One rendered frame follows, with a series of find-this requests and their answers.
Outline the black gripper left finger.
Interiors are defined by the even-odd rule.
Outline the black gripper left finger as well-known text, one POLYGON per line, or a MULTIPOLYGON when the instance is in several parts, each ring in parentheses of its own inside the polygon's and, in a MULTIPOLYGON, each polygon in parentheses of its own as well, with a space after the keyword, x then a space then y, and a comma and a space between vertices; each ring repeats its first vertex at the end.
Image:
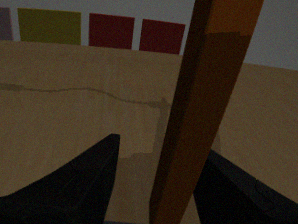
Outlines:
POLYGON ((120 143, 110 133, 51 175, 0 197, 0 224, 104 224, 120 143))

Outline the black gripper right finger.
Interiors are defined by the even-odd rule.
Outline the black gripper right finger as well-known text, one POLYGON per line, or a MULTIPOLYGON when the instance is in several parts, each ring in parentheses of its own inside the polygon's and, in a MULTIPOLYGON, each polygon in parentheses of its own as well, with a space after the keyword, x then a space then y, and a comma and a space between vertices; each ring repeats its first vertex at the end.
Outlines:
POLYGON ((213 149, 193 193, 201 224, 298 224, 298 202, 213 149))

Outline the orange handle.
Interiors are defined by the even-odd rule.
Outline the orange handle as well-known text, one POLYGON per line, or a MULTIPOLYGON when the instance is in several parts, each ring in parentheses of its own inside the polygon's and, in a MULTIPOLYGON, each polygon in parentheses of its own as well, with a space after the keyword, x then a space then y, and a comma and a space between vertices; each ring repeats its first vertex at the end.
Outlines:
POLYGON ((149 198, 149 224, 180 224, 220 129, 265 0, 196 0, 149 198))

